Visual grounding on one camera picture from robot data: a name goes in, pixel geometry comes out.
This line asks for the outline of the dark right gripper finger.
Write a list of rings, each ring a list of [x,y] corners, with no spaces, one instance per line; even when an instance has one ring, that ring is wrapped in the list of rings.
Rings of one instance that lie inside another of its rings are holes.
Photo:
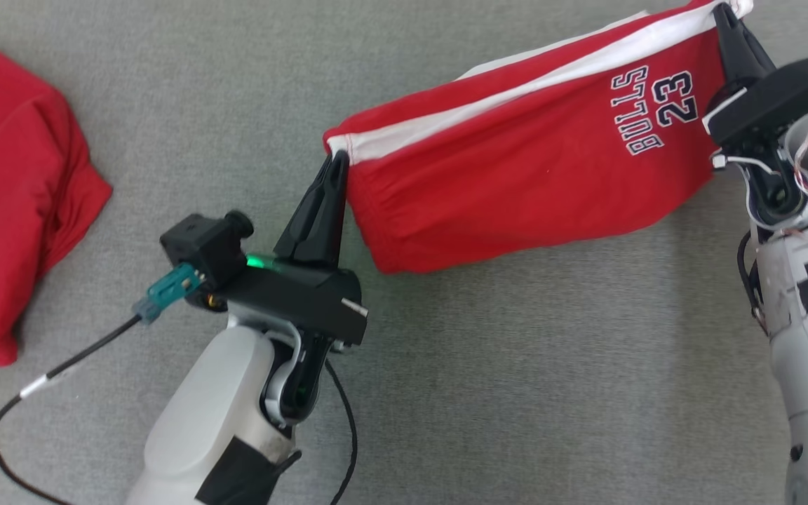
[[[718,4],[713,9],[716,32],[718,33],[720,61],[724,83],[715,93],[714,100],[726,100],[738,90],[747,88],[753,82],[753,57],[749,55],[746,39],[746,26],[734,14],[730,4]]]
[[[731,4],[725,4],[725,83],[751,83],[776,69],[759,39]]]

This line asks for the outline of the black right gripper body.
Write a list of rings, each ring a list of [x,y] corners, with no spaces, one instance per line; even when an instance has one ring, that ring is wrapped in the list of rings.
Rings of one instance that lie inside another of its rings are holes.
[[[708,133],[721,147],[752,140],[756,135],[777,137],[808,114],[808,58],[780,67],[754,83],[708,121]]]

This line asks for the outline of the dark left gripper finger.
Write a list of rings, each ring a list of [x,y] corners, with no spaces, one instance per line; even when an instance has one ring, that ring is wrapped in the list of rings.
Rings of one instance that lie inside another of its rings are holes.
[[[320,221],[320,259],[333,268],[339,265],[347,181],[349,181],[349,154],[337,152],[328,162],[321,183],[323,214]]]
[[[291,262],[339,262],[339,162],[327,156],[274,246]]]

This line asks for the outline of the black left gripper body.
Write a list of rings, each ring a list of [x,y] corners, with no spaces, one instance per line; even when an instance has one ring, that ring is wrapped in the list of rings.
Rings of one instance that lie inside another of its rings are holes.
[[[311,268],[249,256],[243,271],[216,290],[215,296],[352,346],[362,344],[368,329],[361,283],[347,269]]]

